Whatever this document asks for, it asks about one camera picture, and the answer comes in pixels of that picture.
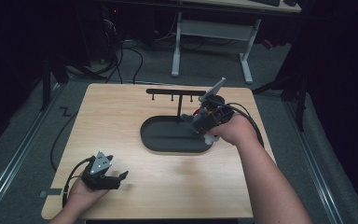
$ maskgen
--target white desk leg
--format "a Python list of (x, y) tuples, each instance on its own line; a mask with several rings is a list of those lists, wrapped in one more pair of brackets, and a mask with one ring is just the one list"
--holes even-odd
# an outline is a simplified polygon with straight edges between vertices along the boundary
[(179, 77), (180, 66), (180, 35), (182, 33), (182, 12), (178, 12), (178, 22), (176, 27), (176, 46), (173, 53), (172, 76)]
[(243, 75), (245, 76), (246, 84), (252, 84), (253, 83), (251, 71), (249, 70), (248, 57), (249, 57), (249, 53), (251, 52), (252, 45), (255, 42), (255, 36), (257, 35), (257, 31), (258, 31), (258, 27), (260, 26), (260, 22), (261, 22), (260, 19), (255, 21), (255, 25), (254, 25), (254, 27), (252, 29), (251, 36), (249, 38), (248, 46), (246, 48), (246, 51), (244, 53), (240, 54), (242, 72), (243, 72)]

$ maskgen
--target gray carpet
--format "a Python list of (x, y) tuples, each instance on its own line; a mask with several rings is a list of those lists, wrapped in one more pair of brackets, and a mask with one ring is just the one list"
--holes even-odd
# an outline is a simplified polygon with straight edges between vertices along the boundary
[[(220, 77), (226, 77), (229, 87), (247, 87), (255, 89), (269, 83), (279, 71), (290, 46), (277, 47), (267, 50), (255, 45), (249, 64), (254, 76), (254, 84), (245, 85), (241, 66), (236, 54), (215, 51), (215, 46), (202, 46), (197, 50), (183, 50), (181, 74), (171, 77), (172, 46), (148, 47), (140, 44), (136, 50), (143, 55), (143, 66), (136, 80), (144, 82), (169, 83), (177, 85), (211, 86)], [(130, 50), (124, 50), (120, 74), (124, 80), (132, 80), (141, 58)], [(34, 140), (29, 145), (29, 152), (19, 171), (13, 174), (12, 182), (0, 200), (0, 223), (44, 223), (41, 210), (45, 198), (40, 192), (48, 190), (54, 177), (54, 171), (49, 163), (49, 153), (61, 128), (70, 117), (63, 116), (62, 107), (67, 107), (67, 114), (73, 115), (80, 107), (87, 86), (96, 82), (84, 77), (71, 76), (70, 82), (62, 87), (62, 92), (47, 113)], [(118, 83), (115, 73), (110, 81)], [(38, 85), (28, 101), (13, 116), (10, 125), (0, 138), (0, 174), (2, 174), (10, 159), (21, 145), (33, 121), (39, 115), (41, 106), (41, 85)], [(256, 95), (268, 139), (272, 146), (278, 166), (282, 169), (296, 192), (310, 212), (314, 223), (330, 223), (323, 201), (315, 187), (309, 167), (305, 161), (296, 127), (291, 122), (284, 103), (276, 94), (268, 91)], [(72, 129), (73, 121), (64, 129), (54, 148), (54, 163), (57, 165)], [(323, 129), (313, 111), (311, 100), (307, 100), (307, 110), (304, 118), (304, 134), (315, 159), (320, 165), (327, 185), (337, 203), (337, 208), (344, 223), (358, 223), (358, 199), (351, 188), (351, 183), (342, 171), (337, 158), (325, 139)], [(251, 219), (240, 219), (240, 223), (252, 223)]]

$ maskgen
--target black cable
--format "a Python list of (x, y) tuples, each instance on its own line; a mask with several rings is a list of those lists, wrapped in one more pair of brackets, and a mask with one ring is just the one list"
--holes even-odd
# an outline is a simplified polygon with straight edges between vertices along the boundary
[(85, 162), (88, 162), (88, 161), (91, 161), (93, 158), (90, 157), (90, 158), (87, 158), (83, 161), (81, 161), (77, 166), (75, 166), (75, 168), (72, 170), (71, 174), (69, 174), (69, 177), (68, 179), (66, 180), (66, 183), (65, 183), (65, 186), (63, 187), (63, 193), (62, 193), (62, 207), (64, 207), (66, 205), (66, 202), (68, 201), (68, 191), (69, 191), (69, 182), (71, 181), (72, 179), (72, 176), (74, 175), (75, 171), (77, 170), (77, 168), (79, 166), (81, 166), (83, 163)]
[[(251, 125), (254, 127), (255, 129), (255, 133), (257, 135), (257, 139), (258, 139), (258, 142), (261, 144), (262, 147), (264, 147), (264, 141), (263, 141), (263, 137), (261, 136), (261, 132), (260, 130), (258, 129), (258, 126), (257, 124), (255, 123), (255, 121), (252, 119), (252, 116), (249, 114), (248, 110), (243, 106), (243, 105), (240, 105), (240, 104), (237, 104), (237, 103), (230, 103), (230, 104), (222, 104), (220, 102), (216, 102), (216, 101), (211, 101), (212, 103), (214, 104), (217, 104), (217, 105), (221, 105), (221, 106), (226, 106), (236, 112), (238, 112), (239, 114), (241, 114), (242, 116), (244, 116), (250, 123)], [(242, 108), (245, 109), (245, 111), (248, 113), (248, 114), (245, 114), (245, 112), (239, 110), (237, 107), (234, 107), (232, 105), (239, 105), (241, 106)]]
[[(175, 41), (170, 41), (171, 38), (175, 37), (174, 35), (173, 36), (169, 36), (169, 37), (166, 37), (164, 39), (159, 39), (159, 40), (155, 40), (154, 43), (157, 44), (157, 45), (160, 45), (162, 47), (170, 47), (172, 45), (175, 44)], [(159, 42), (169, 42), (169, 44), (161, 44)]]
[(132, 84), (135, 85), (135, 78), (138, 75), (139, 70), (141, 70), (142, 65), (144, 64), (144, 57), (142, 56), (142, 54), (139, 51), (137, 51), (135, 49), (126, 49), (126, 50), (131, 50), (131, 51), (137, 53), (141, 57), (141, 64), (139, 64), (138, 69), (136, 70), (135, 74), (132, 77)]
[(246, 111), (246, 113), (248, 114), (248, 116), (251, 116), (251, 114), (249, 113), (249, 111), (245, 108), (245, 106), (243, 106), (243, 105), (240, 105), (240, 104), (238, 104), (238, 103), (228, 103), (228, 105), (238, 105), (238, 106), (240, 106), (240, 107), (242, 107), (242, 109), (244, 110), (244, 111)]
[(162, 38), (159, 38), (159, 39), (155, 39), (154, 42), (158, 44), (158, 41), (160, 40), (164, 40), (164, 39), (168, 39), (168, 38), (171, 38), (173, 36), (176, 36), (176, 35), (172, 35), (172, 31), (173, 31), (173, 28), (175, 27), (175, 24), (177, 23), (176, 20), (178, 18), (178, 13), (176, 12), (175, 13), (175, 16), (173, 17), (173, 22), (172, 22), (172, 26), (171, 26), (171, 29), (170, 31), (168, 31), (168, 33), (163, 36)]
[[(96, 75), (100, 75), (100, 74), (105, 73), (105, 72), (111, 70), (112, 68), (114, 68), (116, 64), (117, 64), (117, 61), (116, 61), (116, 60), (113, 60), (110, 64), (108, 64), (105, 68), (102, 68), (101, 70), (98, 70), (98, 71), (95, 71), (95, 72), (93, 72), (93, 71), (91, 71), (91, 70), (90, 70), (90, 71), (93, 72), (93, 73), (96, 74)], [(79, 77), (85, 76), (84, 73), (74, 71), (74, 70), (72, 70), (72, 69), (69, 68), (69, 67), (65, 67), (65, 70), (66, 70), (68, 73), (70, 73), (70, 74), (72, 74), (72, 75), (75, 75), (75, 76), (79, 76)]]
[(195, 48), (193, 49), (189, 49), (189, 48), (185, 48), (183, 47), (183, 45), (181, 44), (180, 48), (181, 49), (187, 49), (187, 50), (196, 50), (196, 49), (199, 49), (201, 48), (203, 45), (204, 45), (204, 41), (205, 41), (205, 38), (204, 37), (194, 37), (194, 38), (200, 38), (200, 44), (198, 46), (196, 46)]
[(236, 43), (238, 43), (240, 41), (239, 40), (234, 40), (234, 39), (229, 39), (229, 40), (226, 40), (226, 42), (224, 42), (224, 43), (219, 43), (219, 42), (216, 42), (216, 41), (212, 41), (212, 38), (206, 38), (205, 42), (208, 43), (208, 44), (213, 44), (213, 45), (218, 45), (218, 46), (226, 46), (226, 45), (236, 44)]
[(76, 112), (70, 119), (68, 119), (68, 121), (66, 121), (66, 123), (63, 125), (63, 127), (61, 128), (60, 132), (58, 133), (56, 139), (54, 140), (54, 143), (53, 143), (53, 146), (51, 147), (51, 150), (50, 150), (50, 164), (51, 164), (51, 167), (53, 168), (54, 172), (57, 171), (57, 167), (55, 167), (54, 165), (54, 161), (53, 161), (53, 151), (54, 151), (54, 148), (55, 148), (55, 145), (57, 144), (58, 142), (58, 139), (60, 138), (63, 130), (66, 128), (66, 126), (68, 126), (69, 122), (71, 122), (71, 120), (76, 117), (78, 112)]
[[(118, 70), (118, 68), (121, 65), (121, 62), (123, 61), (123, 43), (120, 46), (120, 60), (118, 61), (116, 68), (110, 73), (110, 75), (106, 78), (105, 83), (108, 83), (112, 75)], [(120, 78), (120, 83), (123, 84), (123, 78), (121, 77), (120, 72), (118, 72), (118, 77)]]
[(76, 70), (80, 71), (81, 73), (83, 73), (87, 77), (94, 78), (94, 79), (103, 79), (104, 78), (104, 77), (101, 77), (99, 74), (95, 74), (94, 72), (89, 70), (87, 67), (83, 66), (82, 64), (76, 63), (75, 61), (72, 61), (72, 60), (64, 57), (63, 55), (54, 54), (54, 56), (62, 64), (73, 66)]

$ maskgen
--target forearm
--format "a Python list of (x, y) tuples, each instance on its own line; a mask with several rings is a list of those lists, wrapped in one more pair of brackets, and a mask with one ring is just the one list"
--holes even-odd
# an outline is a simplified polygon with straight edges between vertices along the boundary
[(49, 224), (72, 224), (78, 219), (79, 214), (75, 209), (70, 206), (65, 206), (57, 216), (55, 216)]
[(249, 190), (255, 223), (311, 223), (286, 177), (258, 142), (237, 145)]

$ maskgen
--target black cord on floor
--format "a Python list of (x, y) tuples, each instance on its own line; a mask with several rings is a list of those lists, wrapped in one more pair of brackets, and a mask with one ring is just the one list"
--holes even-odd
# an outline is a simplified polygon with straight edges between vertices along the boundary
[(183, 40), (186, 40), (187, 42), (189, 43), (196, 43), (197, 41), (199, 41), (199, 45), (194, 47), (194, 48), (186, 48), (184, 46), (184, 42), (185, 41), (182, 41), (181, 45), (180, 45), (180, 48), (181, 49), (186, 49), (186, 50), (196, 50), (196, 49), (199, 49), (201, 48), (204, 43), (205, 43), (205, 37), (200, 37), (200, 36), (187, 36), (186, 38), (183, 38)]
[(135, 49), (126, 49), (126, 50), (133, 51), (133, 52), (137, 53), (141, 57), (141, 64), (139, 64), (138, 69), (136, 70), (135, 74), (132, 77), (132, 84), (135, 85), (135, 78), (138, 75), (139, 70), (141, 70), (142, 65), (144, 64), (144, 57), (142, 56), (142, 54), (138, 50), (135, 50)]
[(123, 44), (121, 43), (120, 46), (120, 60), (118, 61), (116, 68), (110, 73), (110, 75), (106, 78), (105, 83), (108, 83), (110, 78), (112, 77), (112, 75), (118, 70), (118, 77), (120, 78), (120, 83), (123, 84), (123, 78), (121, 77), (120, 71), (119, 71), (119, 67), (121, 65), (121, 62), (123, 61)]
[(68, 126), (69, 122), (71, 122), (72, 119), (74, 119), (76, 116), (77, 116), (77, 113), (76, 112), (70, 119), (68, 119), (68, 121), (66, 121), (65, 125), (63, 125), (63, 127), (61, 128), (60, 132), (58, 133), (56, 139), (54, 140), (54, 143), (53, 143), (53, 146), (51, 147), (51, 150), (50, 150), (50, 164), (51, 164), (51, 167), (53, 168), (54, 172), (57, 171), (57, 167), (55, 166), (54, 164), (54, 161), (53, 161), (53, 152), (54, 152), (54, 148), (58, 142), (58, 139), (60, 138), (63, 130), (66, 128), (66, 126)]
[[(108, 64), (105, 68), (103, 68), (103, 69), (101, 69), (101, 70), (99, 70), (99, 71), (95, 71), (95, 72), (93, 72), (93, 73), (96, 74), (96, 75), (100, 75), (100, 74), (102, 74), (102, 73), (105, 73), (105, 72), (107, 72), (107, 71), (113, 69), (113, 68), (115, 67), (115, 65), (117, 65), (117, 60), (116, 60), (116, 59), (114, 59), (114, 60), (113, 60), (110, 64)], [(82, 73), (82, 72), (77, 72), (76, 70), (73, 70), (73, 69), (71, 69), (71, 68), (69, 68), (69, 67), (65, 67), (65, 70), (66, 70), (66, 72), (68, 72), (68, 73), (70, 73), (70, 74), (72, 74), (72, 75), (75, 75), (75, 76), (79, 76), (79, 77), (85, 76), (84, 73)]]

